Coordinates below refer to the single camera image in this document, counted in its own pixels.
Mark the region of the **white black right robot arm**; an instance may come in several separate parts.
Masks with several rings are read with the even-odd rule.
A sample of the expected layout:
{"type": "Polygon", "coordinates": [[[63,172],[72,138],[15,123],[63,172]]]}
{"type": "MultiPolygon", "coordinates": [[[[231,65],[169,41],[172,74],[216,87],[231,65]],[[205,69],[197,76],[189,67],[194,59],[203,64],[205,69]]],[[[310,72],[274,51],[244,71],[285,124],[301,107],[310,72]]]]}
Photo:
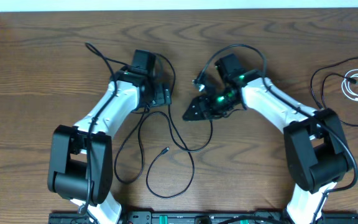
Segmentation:
{"type": "Polygon", "coordinates": [[[279,90],[263,71],[245,69],[234,54],[219,58],[214,65],[224,90],[216,93],[200,74],[194,83],[202,94],[192,100],[183,120],[221,119],[237,105],[258,112],[283,134],[287,167],[295,182],[285,221],[348,223],[349,218],[323,213],[328,196],[353,187],[358,178],[356,160],[338,115],[329,108],[317,110],[296,101],[279,90]],[[349,171],[354,173],[353,181],[337,187],[349,171]]]}

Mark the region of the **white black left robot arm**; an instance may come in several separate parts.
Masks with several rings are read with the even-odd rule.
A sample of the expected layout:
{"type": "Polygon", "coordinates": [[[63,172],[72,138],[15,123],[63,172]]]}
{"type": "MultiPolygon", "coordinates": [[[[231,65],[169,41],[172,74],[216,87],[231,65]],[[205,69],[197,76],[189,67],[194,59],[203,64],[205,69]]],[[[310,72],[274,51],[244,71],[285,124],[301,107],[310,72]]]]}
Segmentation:
{"type": "Polygon", "coordinates": [[[49,223],[118,223],[122,205],[111,193],[112,140],[127,116],[139,108],[170,104],[169,89],[158,83],[157,54],[136,50],[132,63],[112,73],[96,106],[73,126],[52,135],[47,187],[78,206],[52,212],[49,223]]]}

